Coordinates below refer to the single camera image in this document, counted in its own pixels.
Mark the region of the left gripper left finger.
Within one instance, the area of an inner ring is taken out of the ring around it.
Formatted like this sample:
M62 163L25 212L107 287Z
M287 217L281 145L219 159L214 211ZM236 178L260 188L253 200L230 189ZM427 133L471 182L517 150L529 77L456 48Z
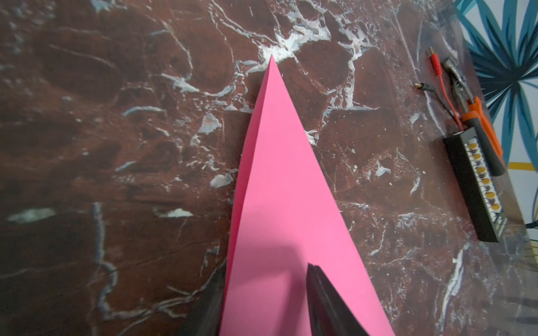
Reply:
M178 335L219 334L226 287L227 262L215 270L207 287L178 330Z

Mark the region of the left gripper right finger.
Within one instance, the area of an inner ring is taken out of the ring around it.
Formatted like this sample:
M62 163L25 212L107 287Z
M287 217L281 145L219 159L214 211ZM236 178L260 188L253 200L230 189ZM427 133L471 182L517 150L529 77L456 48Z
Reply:
M312 335L368 335L320 266L308 264L306 291Z

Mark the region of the pink square paper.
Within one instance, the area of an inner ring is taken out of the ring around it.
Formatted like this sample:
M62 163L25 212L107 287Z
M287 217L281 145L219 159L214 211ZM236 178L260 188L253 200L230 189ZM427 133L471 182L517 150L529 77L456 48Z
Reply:
M368 334L393 334L271 60L240 161L220 334L311 335L310 265L322 269Z

